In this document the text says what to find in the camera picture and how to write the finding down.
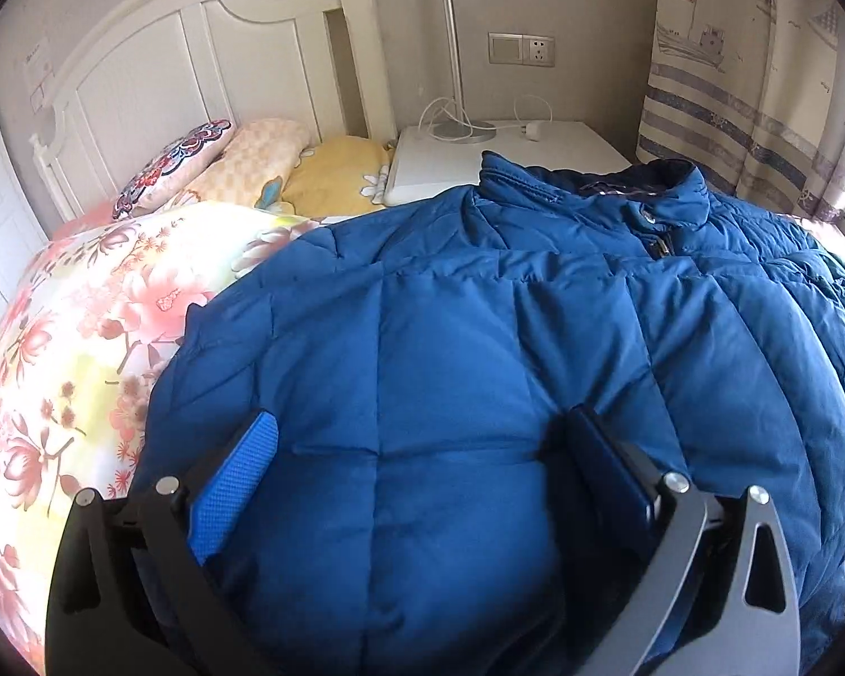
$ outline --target nightstand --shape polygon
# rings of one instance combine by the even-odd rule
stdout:
[[[420,201],[455,185],[478,184],[484,150],[523,166],[539,164],[550,170],[566,168],[606,174],[630,166],[625,157],[581,121],[543,122],[538,142],[523,136],[515,121],[494,124],[514,128],[498,130],[494,139],[471,145],[439,142],[416,127],[403,130],[385,187],[385,205]]]

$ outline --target yellow pillow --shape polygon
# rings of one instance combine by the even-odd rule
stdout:
[[[358,216],[380,211],[391,153],[362,137],[336,137],[301,153],[282,200],[301,216]]]
[[[269,209],[308,144],[310,130],[296,121],[252,121],[238,130],[221,159],[188,184],[187,191],[201,201]]]

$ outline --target floral bedding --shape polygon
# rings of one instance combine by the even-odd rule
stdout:
[[[201,202],[53,241],[32,259],[0,324],[0,627],[39,673],[72,497],[128,493],[187,308],[318,225]]]

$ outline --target gray wall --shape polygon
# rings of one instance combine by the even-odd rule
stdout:
[[[123,0],[9,0],[0,14],[0,124],[23,189],[44,228],[59,226],[32,163],[29,136],[53,132],[37,116],[23,60],[43,37],[56,71],[75,44]],[[415,123],[435,96],[450,95],[439,0],[378,0],[398,126]],[[548,99],[555,119],[581,119],[632,157],[651,61],[656,0],[456,0],[466,102],[473,118],[513,116],[515,94]],[[489,65],[487,32],[554,35],[557,67]],[[537,117],[538,106],[525,116]]]

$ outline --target headboard panel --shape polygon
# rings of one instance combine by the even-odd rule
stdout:
[[[34,159],[65,220],[115,196],[165,144],[208,119],[347,132],[328,16],[343,10],[367,133],[397,135],[374,0],[127,0],[74,49]]]

